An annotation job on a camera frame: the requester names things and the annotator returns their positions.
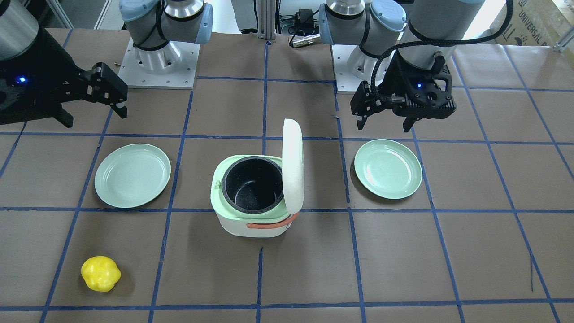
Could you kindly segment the white rice cooker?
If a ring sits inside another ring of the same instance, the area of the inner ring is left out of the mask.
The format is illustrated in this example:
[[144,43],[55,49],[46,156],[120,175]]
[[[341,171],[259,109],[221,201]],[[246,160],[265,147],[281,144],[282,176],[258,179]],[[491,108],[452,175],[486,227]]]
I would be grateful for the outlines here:
[[221,161],[211,182],[210,201],[222,228],[250,238],[277,237],[303,207],[303,133],[293,119],[283,122],[282,155],[234,155]]

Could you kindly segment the cardboard box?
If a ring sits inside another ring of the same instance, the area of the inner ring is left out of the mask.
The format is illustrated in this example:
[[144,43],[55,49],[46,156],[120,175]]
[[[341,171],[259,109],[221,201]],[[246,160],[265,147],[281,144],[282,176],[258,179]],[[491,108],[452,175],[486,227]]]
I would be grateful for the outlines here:
[[574,22],[572,0],[514,0],[509,25],[495,41],[502,45],[552,46]]

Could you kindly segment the green plate far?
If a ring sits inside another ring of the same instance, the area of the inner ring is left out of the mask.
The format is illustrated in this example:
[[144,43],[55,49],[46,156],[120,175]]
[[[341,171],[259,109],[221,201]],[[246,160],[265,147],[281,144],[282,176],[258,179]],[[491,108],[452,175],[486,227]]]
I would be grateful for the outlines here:
[[359,182],[376,196],[401,200],[412,196],[422,183],[422,164],[405,145],[377,139],[363,144],[355,154]]

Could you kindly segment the green plate near lemon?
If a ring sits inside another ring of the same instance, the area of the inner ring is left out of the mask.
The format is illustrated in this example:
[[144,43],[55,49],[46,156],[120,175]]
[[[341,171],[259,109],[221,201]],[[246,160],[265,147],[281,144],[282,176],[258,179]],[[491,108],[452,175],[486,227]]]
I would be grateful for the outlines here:
[[112,207],[129,209],[158,197],[171,176],[170,158],[151,144],[129,144],[100,163],[94,177],[97,196]]

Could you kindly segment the yellow toy pepper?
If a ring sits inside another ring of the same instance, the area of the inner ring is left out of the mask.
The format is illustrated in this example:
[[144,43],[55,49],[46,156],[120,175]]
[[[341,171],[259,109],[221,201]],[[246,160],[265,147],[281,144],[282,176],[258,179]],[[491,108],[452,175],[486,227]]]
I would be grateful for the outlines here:
[[86,286],[95,292],[109,292],[121,278],[115,261],[107,256],[93,256],[81,266],[81,276]]

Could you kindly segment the aluminium frame post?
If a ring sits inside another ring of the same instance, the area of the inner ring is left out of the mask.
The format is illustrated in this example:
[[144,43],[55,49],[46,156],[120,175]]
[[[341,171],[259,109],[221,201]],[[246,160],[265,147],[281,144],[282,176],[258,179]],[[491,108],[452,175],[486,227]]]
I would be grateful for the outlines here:
[[274,43],[277,34],[279,0],[255,0],[257,37]]

